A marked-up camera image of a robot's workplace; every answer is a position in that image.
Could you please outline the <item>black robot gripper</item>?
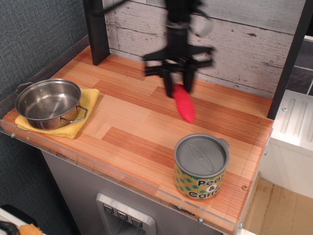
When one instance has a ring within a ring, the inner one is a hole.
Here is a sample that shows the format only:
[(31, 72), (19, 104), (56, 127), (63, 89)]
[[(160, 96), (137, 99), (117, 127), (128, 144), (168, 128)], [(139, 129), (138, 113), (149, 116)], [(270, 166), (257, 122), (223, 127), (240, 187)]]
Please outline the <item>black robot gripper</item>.
[(172, 97), (173, 81), (171, 72), (181, 72), (184, 89), (192, 91), (195, 72), (198, 68), (212, 65), (212, 59), (198, 61), (194, 55), (212, 55), (213, 47), (201, 47), (188, 43), (188, 24), (167, 24), (166, 46), (143, 56), (145, 75), (163, 77), (168, 97)]

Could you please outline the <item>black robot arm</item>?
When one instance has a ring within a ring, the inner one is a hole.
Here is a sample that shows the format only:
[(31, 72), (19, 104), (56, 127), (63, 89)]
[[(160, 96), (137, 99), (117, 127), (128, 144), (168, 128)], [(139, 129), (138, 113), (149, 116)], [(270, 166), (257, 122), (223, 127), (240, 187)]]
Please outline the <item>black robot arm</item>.
[(188, 31), (193, 13), (209, 18), (199, 10), (200, 0), (167, 0), (166, 28), (167, 44), (159, 50), (143, 56), (145, 75), (158, 75), (164, 81), (166, 94), (172, 97), (173, 73), (181, 73), (183, 87), (191, 92), (194, 74), (198, 68), (209, 67), (213, 63), (212, 47), (195, 46), (188, 43)]

